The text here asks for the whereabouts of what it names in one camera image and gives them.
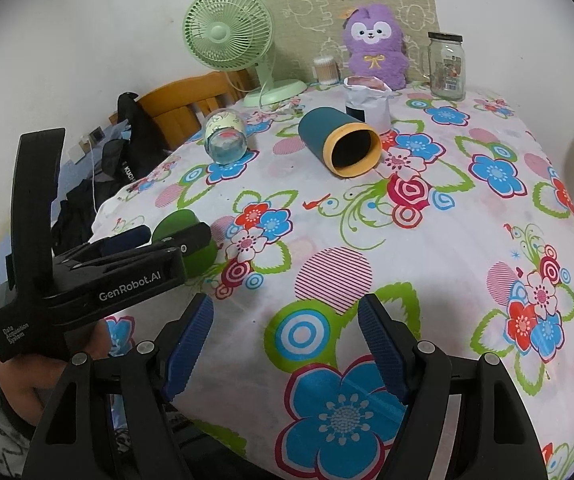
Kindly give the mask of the person's left hand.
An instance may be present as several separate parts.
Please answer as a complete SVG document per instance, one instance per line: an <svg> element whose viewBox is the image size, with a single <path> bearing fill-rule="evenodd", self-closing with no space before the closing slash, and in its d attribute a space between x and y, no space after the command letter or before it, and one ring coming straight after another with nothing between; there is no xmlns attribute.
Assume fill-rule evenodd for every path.
<svg viewBox="0 0 574 480"><path fill-rule="evenodd" d="M37 390L52 390L66 368L66 362L46 356L16 356L0 361L0 388L10 408L25 422L36 426L44 405Z"/></svg>

